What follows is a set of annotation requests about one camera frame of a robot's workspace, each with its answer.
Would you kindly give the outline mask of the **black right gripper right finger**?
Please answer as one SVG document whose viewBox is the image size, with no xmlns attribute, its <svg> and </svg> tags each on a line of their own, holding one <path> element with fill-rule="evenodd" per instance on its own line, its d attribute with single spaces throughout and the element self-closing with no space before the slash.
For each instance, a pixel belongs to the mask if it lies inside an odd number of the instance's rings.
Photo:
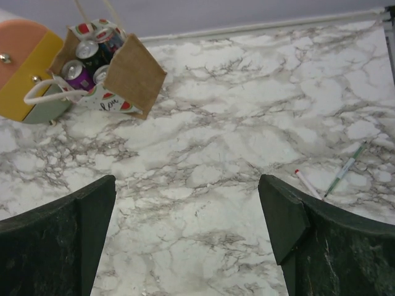
<svg viewBox="0 0 395 296">
<path fill-rule="evenodd" d="M 394 295 L 394 226 L 319 200 L 272 175 L 259 197 L 289 295 Z"/>
</svg>

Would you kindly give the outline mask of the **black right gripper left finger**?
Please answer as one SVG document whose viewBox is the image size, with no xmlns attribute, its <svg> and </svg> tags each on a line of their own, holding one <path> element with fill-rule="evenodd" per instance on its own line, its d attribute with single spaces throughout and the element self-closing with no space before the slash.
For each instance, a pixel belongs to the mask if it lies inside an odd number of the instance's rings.
<svg viewBox="0 0 395 296">
<path fill-rule="evenodd" d="M 115 176 L 1 221 L 1 295 L 90 295 L 116 199 Z"/>
</svg>

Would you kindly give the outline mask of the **silver slim energy can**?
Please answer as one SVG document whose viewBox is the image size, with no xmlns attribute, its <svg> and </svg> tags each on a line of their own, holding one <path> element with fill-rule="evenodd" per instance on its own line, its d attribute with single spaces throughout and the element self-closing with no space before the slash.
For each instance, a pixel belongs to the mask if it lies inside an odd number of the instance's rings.
<svg viewBox="0 0 395 296">
<path fill-rule="evenodd" d="M 93 74 L 93 82 L 95 84 L 102 83 L 106 78 L 108 69 L 109 69 L 109 65 L 103 65 L 99 67 Z"/>
</svg>

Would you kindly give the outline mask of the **jute watermelon canvas bag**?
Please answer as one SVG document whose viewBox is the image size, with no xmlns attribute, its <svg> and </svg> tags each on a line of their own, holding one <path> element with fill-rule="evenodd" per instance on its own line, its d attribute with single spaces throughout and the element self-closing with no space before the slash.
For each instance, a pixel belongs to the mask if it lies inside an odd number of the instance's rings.
<svg viewBox="0 0 395 296">
<path fill-rule="evenodd" d="M 124 113 L 145 120 L 156 102 L 167 72 L 134 34 L 126 34 L 120 18 L 109 1 L 104 1 L 113 21 L 96 19 L 69 27 L 62 49 L 49 68 L 53 78 L 65 83 L 62 67 L 77 58 L 77 42 L 92 36 L 93 30 L 110 28 L 121 37 L 123 45 L 115 49 L 102 82 L 89 91 L 75 86 L 62 96 L 80 106 L 103 112 Z"/>
</svg>

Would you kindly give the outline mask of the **black yellow beverage can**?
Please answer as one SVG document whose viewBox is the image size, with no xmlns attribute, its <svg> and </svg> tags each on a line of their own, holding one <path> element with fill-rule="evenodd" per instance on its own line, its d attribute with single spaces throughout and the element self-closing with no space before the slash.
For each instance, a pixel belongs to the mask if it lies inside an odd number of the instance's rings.
<svg viewBox="0 0 395 296">
<path fill-rule="evenodd" d="M 76 47 L 75 55 L 91 75 L 93 75 L 98 68 L 108 64 L 99 44 L 92 40 L 80 41 Z"/>
</svg>

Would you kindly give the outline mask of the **red cola can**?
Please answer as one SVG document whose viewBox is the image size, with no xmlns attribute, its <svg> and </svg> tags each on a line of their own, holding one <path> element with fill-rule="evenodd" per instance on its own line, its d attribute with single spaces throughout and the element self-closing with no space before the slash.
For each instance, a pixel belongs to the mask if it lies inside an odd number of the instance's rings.
<svg viewBox="0 0 395 296">
<path fill-rule="evenodd" d="M 118 31 L 113 28 L 102 28 L 95 32 L 94 36 L 98 43 L 106 43 L 110 47 L 122 47 L 124 44 Z"/>
</svg>

